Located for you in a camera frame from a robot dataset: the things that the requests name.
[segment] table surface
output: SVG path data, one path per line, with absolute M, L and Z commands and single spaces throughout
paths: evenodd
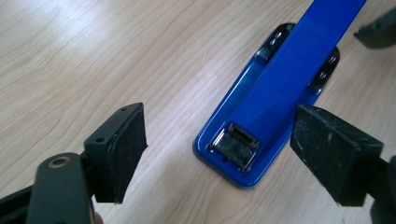
M 115 110 L 145 105 L 149 147 L 105 223 L 370 223 L 373 203 L 337 205 L 286 146 L 256 188 L 199 161 L 192 141 L 248 59 L 311 0 L 1 1 L 0 197 L 33 184 L 44 159 L 83 151 Z M 316 105 L 396 154 L 396 47 L 354 37 L 395 7 L 369 1 L 340 41 L 341 62 Z

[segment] blue stapler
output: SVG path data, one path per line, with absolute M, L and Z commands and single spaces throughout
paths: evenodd
M 297 24 L 278 26 L 194 140 L 198 158 L 236 186 L 254 187 L 289 140 L 297 104 L 318 99 L 364 3 L 315 0 Z

